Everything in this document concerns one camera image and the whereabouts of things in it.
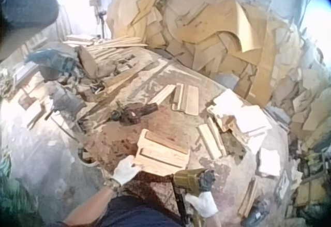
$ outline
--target hand tool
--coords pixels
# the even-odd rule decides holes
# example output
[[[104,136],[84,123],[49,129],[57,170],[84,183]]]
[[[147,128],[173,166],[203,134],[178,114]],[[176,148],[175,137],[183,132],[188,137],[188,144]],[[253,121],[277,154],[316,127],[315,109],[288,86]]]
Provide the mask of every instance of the hand tool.
[[[210,191],[214,181],[214,170],[211,169],[181,170],[171,176],[182,224],[191,226],[193,223],[194,227],[204,225],[203,218],[195,209],[192,211],[192,206],[185,201],[184,197],[186,193],[199,196],[201,192]]]
[[[102,123],[97,124],[94,129],[98,128],[110,121],[119,121],[122,125],[136,125],[140,123],[141,117],[151,114],[158,110],[157,103],[146,104],[143,107],[130,108],[128,106],[122,106],[122,104],[117,100],[116,104],[118,106],[117,110],[110,112],[110,116]]]

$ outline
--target stack of wood strips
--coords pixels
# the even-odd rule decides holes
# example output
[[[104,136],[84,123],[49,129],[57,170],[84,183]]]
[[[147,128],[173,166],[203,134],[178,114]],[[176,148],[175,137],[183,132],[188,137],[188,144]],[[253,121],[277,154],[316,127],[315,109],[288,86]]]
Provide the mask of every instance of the stack of wood strips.
[[[244,106],[230,89],[215,98],[214,103],[207,108],[207,112],[215,118],[219,128],[223,132],[230,129],[244,147],[256,154],[267,130],[272,128],[260,107]]]
[[[265,8],[245,0],[112,0],[107,24],[114,37],[164,48],[264,107],[302,45],[296,26]]]
[[[86,50],[91,54],[97,63],[105,60],[121,59],[129,53],[125,48],[128,47],[145,47],[139,37],[121,37],[112,40],[102,40],[89,46]]]

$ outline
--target wooden pallet piece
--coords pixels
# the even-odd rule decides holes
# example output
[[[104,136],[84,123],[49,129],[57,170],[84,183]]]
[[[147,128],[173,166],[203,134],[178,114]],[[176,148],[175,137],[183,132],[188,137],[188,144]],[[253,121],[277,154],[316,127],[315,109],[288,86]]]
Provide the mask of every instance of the wooden pallet piece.
[[[174,91],[175,88],[176,86],[172,84],[165,86],[153,99],[148,102],[148,104],[157,103],[157,105],[160,105],[166,97]]]
[[[218,149],[216,141],[213,137],[212,132],[210,131],[207,124],[200,125],[198,127],[202,141],[204,142],[210,157],[215,160],[222,156],[221,151]]]

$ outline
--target concrete floor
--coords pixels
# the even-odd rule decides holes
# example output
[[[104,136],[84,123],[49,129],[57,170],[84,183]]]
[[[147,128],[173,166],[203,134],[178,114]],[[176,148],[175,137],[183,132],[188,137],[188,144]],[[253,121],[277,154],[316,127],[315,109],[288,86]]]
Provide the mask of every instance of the concrete floor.
[[[36,197],[45,223],[61,221],[104,180],[97,167],[79,161],[78,144],[51,119],[40,119],[31,130],[22,126],[25,111],[17,102],[21,95],[20,91],[10,103],[1,104],[1,144],[12,151],[11,178]]]

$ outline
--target wrist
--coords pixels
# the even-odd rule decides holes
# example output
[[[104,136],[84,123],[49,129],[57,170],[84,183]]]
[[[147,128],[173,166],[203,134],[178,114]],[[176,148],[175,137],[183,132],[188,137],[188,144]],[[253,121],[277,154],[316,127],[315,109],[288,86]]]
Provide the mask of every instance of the wrist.
[[[113,191],[116,191],[119,187],[121,187],[121,185],[117,180],[111,178],[106,181],[106,187],[112,189]]]

